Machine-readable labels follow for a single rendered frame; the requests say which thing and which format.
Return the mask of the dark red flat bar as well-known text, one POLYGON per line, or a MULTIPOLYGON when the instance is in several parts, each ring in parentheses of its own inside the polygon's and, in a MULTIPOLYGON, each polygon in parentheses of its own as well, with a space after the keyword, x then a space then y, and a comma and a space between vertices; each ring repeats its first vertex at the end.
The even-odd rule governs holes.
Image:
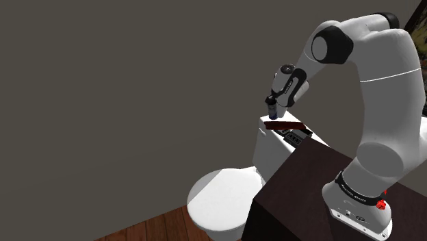
POLYGON ((306 129, 307 127, 301 122, 291 121, 265 121, 263 123, 266 129, 270 130, 288 130, 288 129, 306 129))

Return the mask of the black remote control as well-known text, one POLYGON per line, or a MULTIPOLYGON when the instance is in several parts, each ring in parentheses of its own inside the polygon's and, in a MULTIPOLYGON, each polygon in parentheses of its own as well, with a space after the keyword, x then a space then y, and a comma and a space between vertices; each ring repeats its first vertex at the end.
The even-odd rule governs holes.
POLYGON ((293 147, 298 147, 305 138, 310 138, 313 135, 309 129, 274 130, 274 132, 282 136, 284 141, 293 147))

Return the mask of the dark brown robot stand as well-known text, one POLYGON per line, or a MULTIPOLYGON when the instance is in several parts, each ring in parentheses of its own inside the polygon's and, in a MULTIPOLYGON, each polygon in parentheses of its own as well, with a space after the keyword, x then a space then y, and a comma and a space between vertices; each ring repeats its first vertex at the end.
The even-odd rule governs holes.
MULTIPOLYGON (((351 159, 306 139, 253 199, 242 241, 374 241, 330 215, 322 198, 351 159)), ((386 241, 427 241, 427 197, 400 183, 387 190, 393 227, 386 241)))

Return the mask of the white toilet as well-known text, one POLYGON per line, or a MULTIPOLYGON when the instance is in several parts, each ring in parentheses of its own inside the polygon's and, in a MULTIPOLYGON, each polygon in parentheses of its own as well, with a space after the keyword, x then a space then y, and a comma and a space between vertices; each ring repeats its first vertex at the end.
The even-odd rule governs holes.
POLYGON ((259 118, 252 166, 223 168, 201 177, 187 196, 192 222, 213 241, 238 241, 255 195, 296 149, 259 118))

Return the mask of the framed wall picture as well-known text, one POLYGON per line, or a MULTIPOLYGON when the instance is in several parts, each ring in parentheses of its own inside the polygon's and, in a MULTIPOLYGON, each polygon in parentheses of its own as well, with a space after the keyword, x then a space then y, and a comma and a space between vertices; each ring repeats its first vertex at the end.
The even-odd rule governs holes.
POLYGON ((419 56, 426 100, 422 115, 427 117, 427 0, 421 0, 404 28, 410 34, 419 56))

